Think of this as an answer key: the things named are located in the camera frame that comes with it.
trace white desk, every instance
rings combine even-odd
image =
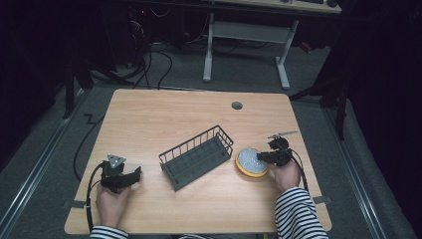
[[[312,11],[321,13],[340,13],[341,9],[336,6],[331,8],[324,2],[323,4],[308,3],[293,0],[292,3],[283,3],[280,0],[214,0],[215,2],[246,4],[260,7],[283,8],[287,10]],[[204,82],[211,81],[212,75],[212,45],[215,37],[231,38],[247,41],[259,41],[283,44],[282,55],[276,58],[276,66],[284,90],[290,88],[288,76],[285,69],[285,60],[295,37],[299,21],[295,20],[290,28],[279,28],[253,24],[243,24],[234,22],[215,21],[214,14],[210,14],[208,30],[208,48],[205,56]]]

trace round hole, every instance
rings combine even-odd
[[[240,102],[234,102],[234,103],[232,103],[232,108],[234,109],[234,110],[240,110],[241,108],[243,107],[243,105],[242,105],[242,103],[240,103]]]

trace metal bar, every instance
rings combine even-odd
[[[87,97],[86,95],[87,94],[84,94],[83,90],[79,90],[77,94],[77,97],[79,99],[78,102],[84,101]],[[7,238],[10,232],[12,231],[16,221],[18,220],[22,211],[25,209],[25,206],[27,205],[29,199],[37,188],[38,183],[41,181],[45,171],[47,170],[47,167],[49,166],[53,158],[54,151],[56,150],[60,139],[63,137],[66,128],[68,127],[73,116],[75,115],[75,111],[79,105],[80,104],[77,104],[75,110],[72,111],[67,118],[62,120],[62,122],[54,132],[53,136],[47,143],[47,146],[41,154],[40,158],[38,159],[36,165],[34,166],[34,169],[32,169],[25,183],[21,186],[18,194],[16,195],[15,199],[7,210],[6,214],[1,219],[0,238]]]
[[[338,134],[336,133],[335,118],[333,113],[330,109],[322,109],[322,112],[328,123],[331,125],[330,130],[332,132],[332,135],[335,137],[337,145],[341,151],[348,179],[350,180],[351,187],[354,191],[357,202],[360,206],[360,210],[363,213],[363,216],[366,220],[372,237],[387,238],[384,233],[384,230],[382,229],[382,225],[378,219],[378,216],[376,215],[372,201],[367,195],[363,183],[360,180],[359,174],[357,173],[357,170],[354,167],[353,161],[345,145],[345,142],[343,140],[340,140]]]

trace wooden table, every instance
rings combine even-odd
[[[234,110],[233,102],[243,108]],[[216,124],[234,141],[232,157],[175,192],[158,156]],[[281,94],[117,90],[75,199],[85,201],[94,168],[112,153],[127,158],[124,173],[142,167],[120,223],[128,233],[275,232],[274,204],[280,191],[274,178],[248,177],[234,158],[248,146],[270,150],[269,135],[294,129],[299,129],[295,114],[289,98]],[[301,133],[286,139],[302,158],[311,196],[321,196]],[[95,197],[93,190],[98,225]],[[325,205],[318,204],[316,210],[329,230]],[[85,209],[72,208],[65,229],[69,234],[89,234]]]

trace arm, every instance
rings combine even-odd
[[[276,225],[281,238],[328,238],[310,196],[298,187],[277,198]]]
[[[108,188],[97,186],[97,208],[102,226],[95,226],[90,238],[127,238],[128,234],[116,229],[126,207],[130,187],[124,188],[120,194],[112,193]]]
[[[276,225],[279,238],[327,238],[317,220],[317,211],[308,193],[298,188],[301,172],[290,161],[282,167],[269,164],[282,195],[276,201]]]

